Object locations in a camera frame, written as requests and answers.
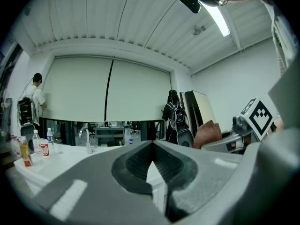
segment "water bottle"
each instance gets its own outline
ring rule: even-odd
[[[10,136],[10,148],[11,148],[11,154],[14,157],[15,160],[21,158],[21,150],[20,150],[20,144],[17,141],[17,137],[11,135]]]
[[[34,149],[34,152],[36,153],[36,155],[38,157],[41,157],[42,156],[42,148],[40,146],[39,140],[40,140],[40,137],[38,135],[38,131],[33,130],[33,138],[32,138],[33,149]]]
[[[51,132],[50,127],[48,128],[47,139],[48,139],[48,142],[51,143],[52,147],[54,148],[53,133]]]

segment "chair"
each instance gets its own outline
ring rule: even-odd
[[[139,131],[137,131],[138,122],[132,122],[131,129],[133,131],[130,132],[130,134],[139,134]]]
[[[93,137],[95,137],[95,130],[94,127],[90,124],[90,122],[88,122],[88,130],[89,130],[89,135],[92,135]]]

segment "ceiling panel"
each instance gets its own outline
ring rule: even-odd
[[[204,7],[194,14],[180,0],[31,0],[18,21],[33,49],[65,39],[112,39],[197,70],[271,37],[271,19],[260,0],[226,8],[220,11],[230,21],[227,37]]]
[[[119,41],[145,46],[154,29],[176,0],[127,0]]]
[[[260,0],[229,3],[227,9],[234,21],[242,47],[271,37],[271,18]]]
[[[213,24],[212,18],[203,7],[200,13],[194,14],[177,0],[155,29],[146,47],[172,57],[174,49],[180,50],[186,45],[185,38],[189,39],[188,36],[192,34],[195,26],[204,25],[208,29]]]
[[[126,0],[87,0],[87,24],[90,38],[117,39]]]

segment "white t-shirt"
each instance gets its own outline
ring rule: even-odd
[[[33,122],[39,126],[39,108],[45,102],[45,98],[41,89],[31,85],[25,93],[25,97],[30,97],[34,102],[36,114],[33,114]]]
[[[262,1],[272,19],[272,35],[275,44],[280,73],[283,75],[299,53],[299,42],[288,20],[278,7],[271,2]]]

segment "red and white cup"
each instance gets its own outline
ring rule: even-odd
[[[42,153],[45,157],[49,156],[49,146],[48,146],[48,140],[41,138],[40,139],[41,149]]]

